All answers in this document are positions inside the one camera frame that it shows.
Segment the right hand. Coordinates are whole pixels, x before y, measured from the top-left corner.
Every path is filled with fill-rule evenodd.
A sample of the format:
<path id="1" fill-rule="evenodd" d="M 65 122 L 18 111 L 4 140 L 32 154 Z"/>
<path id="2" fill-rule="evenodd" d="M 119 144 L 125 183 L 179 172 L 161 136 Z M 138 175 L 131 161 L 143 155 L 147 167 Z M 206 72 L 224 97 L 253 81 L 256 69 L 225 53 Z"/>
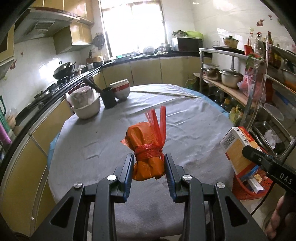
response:
<path id="1" fill-rule="evenodd" d="M 270 218 L 270 221 L 264 231 L 269 240 L 275 240 L 275 237 L 280 233 L 280 226 L 289 226 L 295 217 L 295 197 L 283 195 L 277 202 L 277 206 Z"/>

